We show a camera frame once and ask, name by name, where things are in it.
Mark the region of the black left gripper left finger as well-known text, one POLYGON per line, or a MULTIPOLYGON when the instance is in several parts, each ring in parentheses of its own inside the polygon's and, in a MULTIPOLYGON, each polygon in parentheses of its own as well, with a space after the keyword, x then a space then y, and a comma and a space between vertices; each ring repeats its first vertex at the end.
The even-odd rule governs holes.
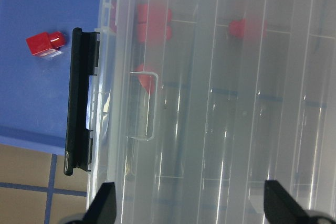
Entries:
POLYGON ((117 202, 114 182, 106 182, 99 188, 81 223, 114 223, 117 202))

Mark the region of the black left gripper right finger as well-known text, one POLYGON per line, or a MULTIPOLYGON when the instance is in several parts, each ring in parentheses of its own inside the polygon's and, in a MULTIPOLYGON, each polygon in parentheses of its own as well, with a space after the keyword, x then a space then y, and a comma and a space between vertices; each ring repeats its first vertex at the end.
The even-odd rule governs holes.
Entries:
POLYGON ((309 215, 277 180, 264 183, 264 213, 269 223, 309 223, 309 215))

